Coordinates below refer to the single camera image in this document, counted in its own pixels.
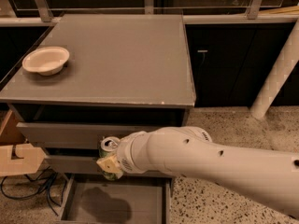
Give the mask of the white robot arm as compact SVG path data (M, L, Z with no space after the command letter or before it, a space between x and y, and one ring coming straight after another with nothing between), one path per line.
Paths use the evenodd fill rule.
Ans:
M101 143L97 164L121 176L158 171L199 178L299 218L299 154L215 144L198 127L166 127Z

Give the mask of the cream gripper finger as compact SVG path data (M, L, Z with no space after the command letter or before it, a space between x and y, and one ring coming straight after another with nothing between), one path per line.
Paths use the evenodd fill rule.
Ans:
M112 156L106 156L104 158L100 158L96 163L101 167L101 169L107 173L112 173Z

